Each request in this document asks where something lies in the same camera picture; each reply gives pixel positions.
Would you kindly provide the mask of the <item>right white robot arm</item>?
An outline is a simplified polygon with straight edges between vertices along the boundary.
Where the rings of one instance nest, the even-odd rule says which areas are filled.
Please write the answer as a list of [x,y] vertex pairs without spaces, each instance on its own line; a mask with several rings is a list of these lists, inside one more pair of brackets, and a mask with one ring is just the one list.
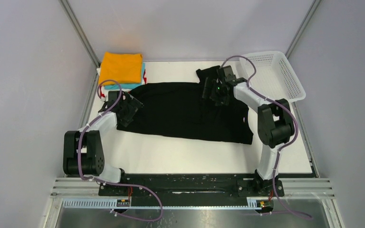
[[202,100],[215,106],[227,106],[234,99],[257,114],[257,133],[262,142],[260,163],[254,179],[238,186],[238,193],[251,196],[276,196],[280,151],[293,143],[298,127],[286,99],[272,100],[250,86],[249,80],[237,78],[231,66],[213,66],[196,70],[203,85]]

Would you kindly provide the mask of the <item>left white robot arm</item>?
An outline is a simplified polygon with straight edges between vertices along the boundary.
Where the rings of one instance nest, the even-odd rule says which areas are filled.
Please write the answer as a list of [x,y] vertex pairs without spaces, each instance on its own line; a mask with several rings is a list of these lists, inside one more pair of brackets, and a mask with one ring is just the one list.
[[127,127],[143,103],[129,92],[110,91],[97,116],[76,131],[64,135],[63,171],[68,176],[101,183],[119,183],[123,169],[105,161],[105,136],[118,126]]

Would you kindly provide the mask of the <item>black t-shirt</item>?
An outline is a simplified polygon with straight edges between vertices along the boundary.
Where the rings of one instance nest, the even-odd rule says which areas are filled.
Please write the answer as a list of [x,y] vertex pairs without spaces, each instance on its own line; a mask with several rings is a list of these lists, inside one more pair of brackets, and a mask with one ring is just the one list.
[[219,66],[196,70],[198,83],[162,82],[141,85],[129,93],[143,104],[125,132],[251,145],[249,108],[231,97],[228,105],[215,106],[203,99],[206,79],[216,79]]

